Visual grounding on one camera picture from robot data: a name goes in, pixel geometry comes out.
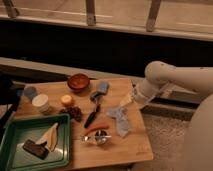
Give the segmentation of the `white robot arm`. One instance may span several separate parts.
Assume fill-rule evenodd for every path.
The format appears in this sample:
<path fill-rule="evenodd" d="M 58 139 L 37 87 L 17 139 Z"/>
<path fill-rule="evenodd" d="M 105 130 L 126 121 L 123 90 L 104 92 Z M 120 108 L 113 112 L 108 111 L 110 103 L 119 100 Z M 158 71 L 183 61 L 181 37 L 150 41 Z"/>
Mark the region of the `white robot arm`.
<path fill-rule="evenodd" d="M 169 83 L 206 96 L 191 118 L 177 171 L 213 171 L 213 67 L 150 62 L 127 97 L 144 108 Z"/>

